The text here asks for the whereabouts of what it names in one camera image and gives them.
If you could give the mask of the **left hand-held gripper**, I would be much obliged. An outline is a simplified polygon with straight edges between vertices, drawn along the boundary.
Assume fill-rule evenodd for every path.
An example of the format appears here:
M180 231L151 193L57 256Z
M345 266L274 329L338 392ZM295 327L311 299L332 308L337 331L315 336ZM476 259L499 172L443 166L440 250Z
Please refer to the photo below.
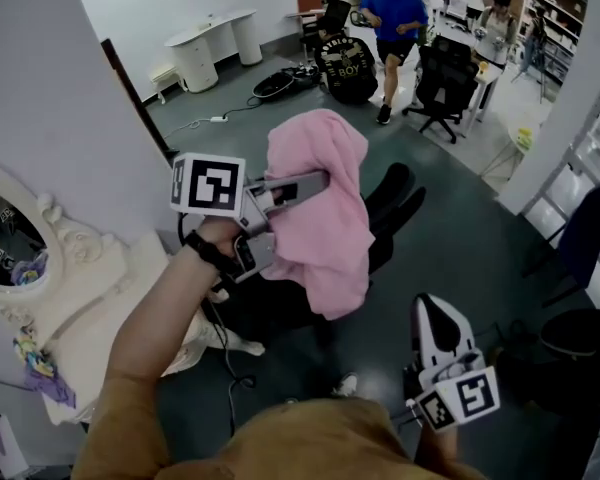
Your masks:
M241 283L271 264L273 235L267 211L273 208L269 189L280 188L278 203L292 207L311 199L329 187L327 171L249 183L242 158L182 153L172 166L170 206L181 215L223 217L237 223L241 233L233 242L232 264L221 271Z

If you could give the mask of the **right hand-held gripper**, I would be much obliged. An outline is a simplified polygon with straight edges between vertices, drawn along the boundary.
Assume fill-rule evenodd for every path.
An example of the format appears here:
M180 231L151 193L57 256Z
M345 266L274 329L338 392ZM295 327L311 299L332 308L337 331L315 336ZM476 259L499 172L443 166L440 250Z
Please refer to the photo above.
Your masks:
M417 406L434 432L445 432L473 422L500 408L495 369L474 348L469 320L449 302L427 293L412 305L412 346L420 364L436 364L438 349L460 356L446 365L417 372L403 371L407 405Z

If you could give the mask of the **person's left hand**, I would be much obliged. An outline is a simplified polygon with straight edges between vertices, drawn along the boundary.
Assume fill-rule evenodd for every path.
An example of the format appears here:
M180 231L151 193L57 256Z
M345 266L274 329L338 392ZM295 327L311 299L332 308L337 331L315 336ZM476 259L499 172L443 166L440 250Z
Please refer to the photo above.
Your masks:
M241 233L241 227L230 218L208 216L197 228L197 234L211 243L225 256L234 258L234 241Z

